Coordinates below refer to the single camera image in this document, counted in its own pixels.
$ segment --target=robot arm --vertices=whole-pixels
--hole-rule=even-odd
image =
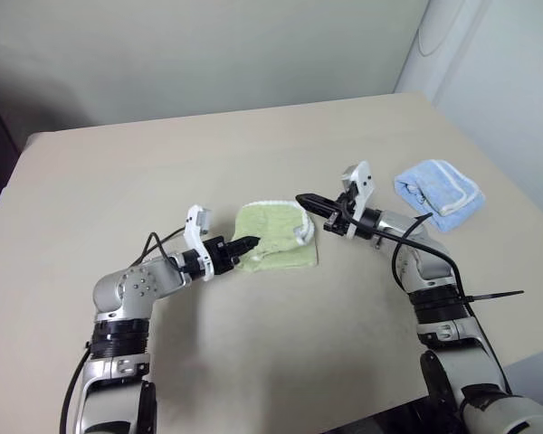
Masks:
[[[155,385],[143,380],[150,366],[146,349],[155,300],[195,279],[210,280],[233,269],[239,256],[259,242],[256,237],[203,242],[200,237],[208,229],[209,211],[195,205],[186,218],[189,250],[166,254],[159,243],[161,257],[109,274],[96,284],[91,356],[83,369],[75,433],[155,432]]]
[[[443,430],[460,432],[464,425],[471,434],[543,432],[543,407],[510,393],[469,305],[477,298],[463,294],[446,248],[415,219],[366,207],[374,190],[367,162],[350,167],[342,181],[345,192],[336,201],[313,193],[296,199],[309,212],[327,219],[324,230],[368,240],[389,259],[396,250],[393,271],[414,307],[418,339],[428,348],[420,361],[424,381],[433,406],[439,415],[448,416],[444,419],[451,425]]]

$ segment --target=blue towel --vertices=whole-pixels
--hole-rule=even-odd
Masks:
[[[395,178],[395,190],[441,231],[456,228],[485,203],[479,186],[444,160],[425,160]]]

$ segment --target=green towel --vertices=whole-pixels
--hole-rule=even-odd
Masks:
[[[248,203],[235,218],[233,239],[246,235],[260,237],[260,242],[241,256],[240,269],[288,269],[318,263],[314,223],[297,202]]]

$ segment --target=folded towel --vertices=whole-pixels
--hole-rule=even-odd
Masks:
[[[234,240],[246,235],[259,244],[241,256],[238,268],[248,271],[316,265],[314,223],[294,201],[248,203],[235,218]]]
[[[395,178],[395,190],[441,231],[456,228],[485,202],[479,186],[444,160],[425,160]]]

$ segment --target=beige table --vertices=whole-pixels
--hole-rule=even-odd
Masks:
[[[335,197],[368,159],[373,204],[414,214],[392,178],[444,158],[486,193],[447,234],[504,364],[543,350],[543,214],[416,95],[44,133],[0,198],[0,433],[54,432],[92,327],[91,289],[193,203],[230,236],[244,204]],[[322,221],[316,220],[321,227]],[[319,432],[426,394],[407,297],[363,241],[319,231],[319,266],[228,273],[156,304],[159,433]],[[172,247],[182,247],[181,240]]]

